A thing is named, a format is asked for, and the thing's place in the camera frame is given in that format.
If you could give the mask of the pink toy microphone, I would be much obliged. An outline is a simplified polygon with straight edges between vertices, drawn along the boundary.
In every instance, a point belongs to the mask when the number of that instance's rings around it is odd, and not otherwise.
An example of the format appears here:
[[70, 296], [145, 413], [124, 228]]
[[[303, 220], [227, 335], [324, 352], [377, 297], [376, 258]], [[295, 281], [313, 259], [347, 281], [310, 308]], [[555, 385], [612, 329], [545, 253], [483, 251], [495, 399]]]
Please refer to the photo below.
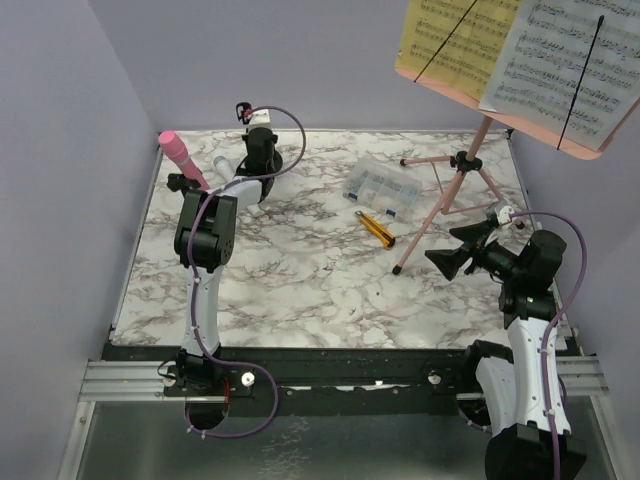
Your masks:
[[200, 169], [195, 165], [186, 144], [174, 131], [164, 131], [158, 136], [160, 148], [189, 180], [195, 181], [202, 190], [208, 190], [209, 184]]

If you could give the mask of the white toy microphone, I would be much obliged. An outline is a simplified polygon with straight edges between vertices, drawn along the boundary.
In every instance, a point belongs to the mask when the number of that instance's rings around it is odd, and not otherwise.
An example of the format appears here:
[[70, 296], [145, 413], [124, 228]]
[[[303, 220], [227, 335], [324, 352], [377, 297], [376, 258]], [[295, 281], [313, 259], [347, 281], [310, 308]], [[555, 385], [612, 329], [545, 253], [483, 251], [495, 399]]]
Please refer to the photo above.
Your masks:
[[[236, 170], [230, 163], [230, 161], [224, 156], [217, 156], [214, 158], [214, 167], [218, 175], [226, 182], [230, 183], [235, 177]], [[254, 217], [258, 218], [264, 214], [257, 204], [252, 204], [246, 207], [246, 210]]]

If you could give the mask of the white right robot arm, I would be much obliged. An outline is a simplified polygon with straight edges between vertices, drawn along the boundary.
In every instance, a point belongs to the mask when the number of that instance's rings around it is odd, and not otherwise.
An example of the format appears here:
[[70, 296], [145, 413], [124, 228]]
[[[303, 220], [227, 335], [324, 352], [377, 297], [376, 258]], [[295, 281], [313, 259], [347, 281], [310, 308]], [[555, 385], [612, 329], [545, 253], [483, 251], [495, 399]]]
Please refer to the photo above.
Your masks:
[[495, 219], [451, 229], [456, 249], [426, 251], [451, 280], [481, 269], [501, 283], [498, 299], [509, 344], [476, 341], [460, 367], [462, 384], [482, 391], [491, 439], [485, 453], [489, 479], [573, 479], [587, 460], [563, 404], [556, 363], [557, 309], [551, 291], [565, 241], [536, 230], [520, 253], [499, 244]]

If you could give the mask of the black round-base mic stand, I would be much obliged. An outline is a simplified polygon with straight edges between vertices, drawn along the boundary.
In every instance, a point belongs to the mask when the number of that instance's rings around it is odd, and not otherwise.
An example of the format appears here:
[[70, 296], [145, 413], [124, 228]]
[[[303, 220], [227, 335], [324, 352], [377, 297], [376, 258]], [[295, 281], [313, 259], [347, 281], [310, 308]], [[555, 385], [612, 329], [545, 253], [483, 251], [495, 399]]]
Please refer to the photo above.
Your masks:
[[236, 168], [237, 176], [262, 176], [279, 172], [283, 160], [276, 150], [258, 149], [248, 152], [241, 164]]

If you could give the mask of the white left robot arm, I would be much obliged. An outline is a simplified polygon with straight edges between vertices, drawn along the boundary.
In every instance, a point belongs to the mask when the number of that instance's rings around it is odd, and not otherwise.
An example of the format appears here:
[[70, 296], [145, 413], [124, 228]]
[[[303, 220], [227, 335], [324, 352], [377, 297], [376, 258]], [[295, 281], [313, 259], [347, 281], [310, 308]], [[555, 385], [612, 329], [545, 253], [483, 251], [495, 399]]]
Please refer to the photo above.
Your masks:
[[216, 162], [216, 169], [231, 187], [210, 201], [195, 180], [171, 174], [167, 181], [171, 191], [183, 194], [174, 250], [186, 268], [188, 295], [188, 320], [176, 358], [176, 381], [201, 395], [212, 394], [223, 385], [223, 367], [209, 357], [219, 355], [219, 285], [233, 252], [237, 215], [266, 198], [274, 180], [262, 176], [280, 171], [283, 165], [275, 149], [277, 136], [270, 128], [251, 127], [242, 140], [246, 156], [235, 171], [220, 160]]

